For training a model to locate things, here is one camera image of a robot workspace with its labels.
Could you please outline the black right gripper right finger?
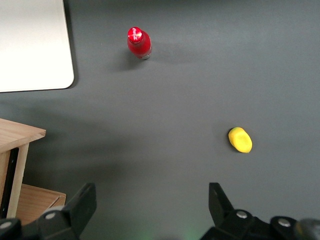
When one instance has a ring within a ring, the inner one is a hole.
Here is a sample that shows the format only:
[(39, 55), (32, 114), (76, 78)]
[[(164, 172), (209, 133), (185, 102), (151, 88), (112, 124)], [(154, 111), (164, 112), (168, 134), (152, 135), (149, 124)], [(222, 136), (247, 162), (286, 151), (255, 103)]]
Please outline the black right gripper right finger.
[(208, 208), (214, 226), (202, 240), (296, 240), (294, 226), (297, 220), (274, 216), (264, 222), (246, 210), (235, 209), (217, 182), (209, 184)]

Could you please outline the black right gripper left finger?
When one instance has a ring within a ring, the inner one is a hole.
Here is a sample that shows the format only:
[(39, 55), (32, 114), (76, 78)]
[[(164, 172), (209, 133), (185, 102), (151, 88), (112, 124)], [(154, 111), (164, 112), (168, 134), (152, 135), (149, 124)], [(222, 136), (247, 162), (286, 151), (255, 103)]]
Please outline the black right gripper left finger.
[(97, 209), (96, 185), (86, 183), (64, 206), (45, 210), (22, 225), (19, 218), (0, 220), (2, 240), (79, 240)]

